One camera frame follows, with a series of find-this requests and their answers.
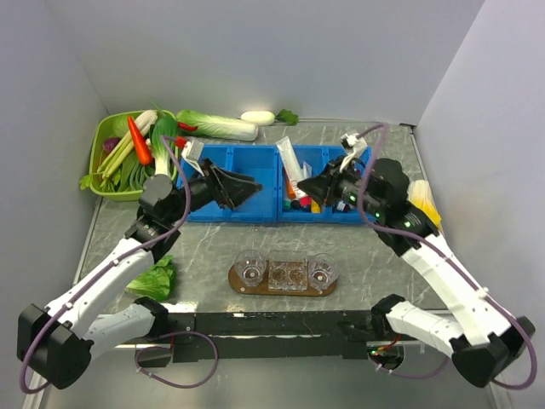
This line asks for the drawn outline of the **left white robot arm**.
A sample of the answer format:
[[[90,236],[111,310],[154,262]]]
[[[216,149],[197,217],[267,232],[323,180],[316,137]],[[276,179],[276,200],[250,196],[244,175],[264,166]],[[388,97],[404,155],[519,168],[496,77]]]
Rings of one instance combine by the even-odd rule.
[[[18,318],[16,354],[22,363],[20,389],[32,369],[57,389],[72,385],[99,353],[100,347],[144,337],[164,339],[169,329],[165,308],[141,299],[104,325],[97,317],[130,281],[165,256],[180,235],[189,213],[211,202],[235,209],[262,185],[253,177],[223,170],[209,159],[201,176],[185,178],[178,189],[166,175],[148,179],[139,198],[138,216],[108,257],[69,291],[40,308],[25,308]]]

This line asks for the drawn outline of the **clear square organizer tray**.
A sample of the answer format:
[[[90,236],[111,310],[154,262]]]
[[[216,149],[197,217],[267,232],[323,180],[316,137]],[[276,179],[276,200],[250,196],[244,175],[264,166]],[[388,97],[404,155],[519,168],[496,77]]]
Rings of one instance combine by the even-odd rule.
[[[267,286],[269,291],[305,291],[308,286],[306,254],[301,251],[270,251]]]

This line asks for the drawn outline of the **white red toothpaste tube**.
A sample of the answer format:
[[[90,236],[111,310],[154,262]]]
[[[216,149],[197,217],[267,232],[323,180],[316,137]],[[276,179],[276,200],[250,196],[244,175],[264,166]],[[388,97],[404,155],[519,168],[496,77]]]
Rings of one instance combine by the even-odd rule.
[[[298,182],[303,180],[302,168],[299,165],[290,138],[285,136],[276,145],[287,176],[287,184],[297,199],[304,198],[306,194],[298,187]]]

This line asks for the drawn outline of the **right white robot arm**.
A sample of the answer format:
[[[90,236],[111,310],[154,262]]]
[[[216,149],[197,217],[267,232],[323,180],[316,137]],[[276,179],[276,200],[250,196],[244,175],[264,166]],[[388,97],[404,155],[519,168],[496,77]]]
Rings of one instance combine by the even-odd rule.
[[[358,175],[343,158],[330,161],[317,176],[297,186],[322,205],[343,200],[356,205],[381,241],[414,268],[452,314],[451,320],[391,295],[374,308],[371,326],[381,339],[406,335],[451,359],[468,382],[483,388],[496,381],[524,352],[531,360],[529,377],[514,390],[536,380],[537,356],[531,338],[535,326],[514,317],[462,266],[431,219],[407,198],[410,184],[399,162],[373,158]]]

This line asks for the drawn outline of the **clear plastic cup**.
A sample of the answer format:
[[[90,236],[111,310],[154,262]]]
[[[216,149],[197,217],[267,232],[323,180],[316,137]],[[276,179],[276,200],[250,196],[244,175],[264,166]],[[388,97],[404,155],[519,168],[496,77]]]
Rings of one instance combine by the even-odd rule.
[[[337,281],[339,274],[336,259],[328,253],[315,254],[308,260],[308,283],[318,293],[327,291]]]
[[[246,286],[259,285],[267,267],[265,256],[258,250],[241,251],[234,262],[235,272]]]

